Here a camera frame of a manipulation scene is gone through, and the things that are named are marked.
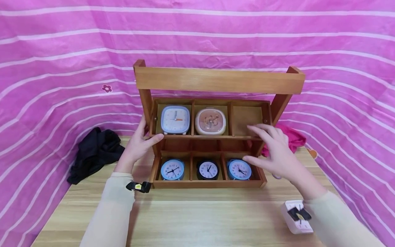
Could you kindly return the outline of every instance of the blue alarm clock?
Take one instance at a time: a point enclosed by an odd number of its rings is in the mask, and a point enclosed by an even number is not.
[[[252,175],[250,165],[239,159],[231,159],[226,163],[228,176],[232,180],[250,180]]]
[[[185,106],[166,106],[162,111],[160,126],[165,135],[185,135],[190,126],[190,113]]]
[[[163,180],[182,180],[184,178],[184,163],[179,159],[170,159],[163,163],[160,174]]]

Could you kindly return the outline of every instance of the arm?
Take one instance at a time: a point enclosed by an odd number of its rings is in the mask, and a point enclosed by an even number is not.
[[[135,162],[164,137],[163,134],[158,134],[145,141],[144,127],[143,117],[105,184],[102,198],[82,238],[81,247],[125,247],[130,211],[134,203],[134,191],[126,189],[126,185],[133,180],[131,173]]]
[[[284,177],[298,189],[312,217],[309,223],[327,247],[384,247],[340,198],[322,186],[297,160],[288,147],[288,137],[280,129],[265,124],[248,128],[265,141],[270,158],[245,156],[243,160]]]
[[[126,189],[130,173],[114,172],[107,180],[102,199],[82,238],[81,247],[125,247],[134,191]]]

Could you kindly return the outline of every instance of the black alarm clock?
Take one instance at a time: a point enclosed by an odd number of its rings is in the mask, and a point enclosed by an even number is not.
[[[217,180],[219,168],[212,160],[203,160],[197,164],[197,178],[199,180]]]

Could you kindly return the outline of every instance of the clock face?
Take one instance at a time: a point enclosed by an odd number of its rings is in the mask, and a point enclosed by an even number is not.
[[[205,161],[200,164],[197,172],[199,172],[204,179],[214,179],[218,175],[218,167],[211,161]]]
[[[205,109],[199,116],[199,127],[205,132],[217,133],[224,126],[222,113],[216,109]]]
[[[162,114],[162,129],[168,133],[187,131],[189,112],[185,109],[165,108]]]
[[[248,180],[252,171],[249,164],[243,160],[233,160],[229,163],[229,173],[238,180]]]
[[[184,175],[184,163],[175,159],[168,160],[162,165],[160,173],[164,180],[180,180]]]

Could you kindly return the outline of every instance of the black cloth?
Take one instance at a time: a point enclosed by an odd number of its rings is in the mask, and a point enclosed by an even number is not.
[[[67,182],[76,185],[104,165],[118,161],[125,150],[120,142],[121,139],[112,130],[101,131],[99,127],[91,130],[78,144],[77,158]]]

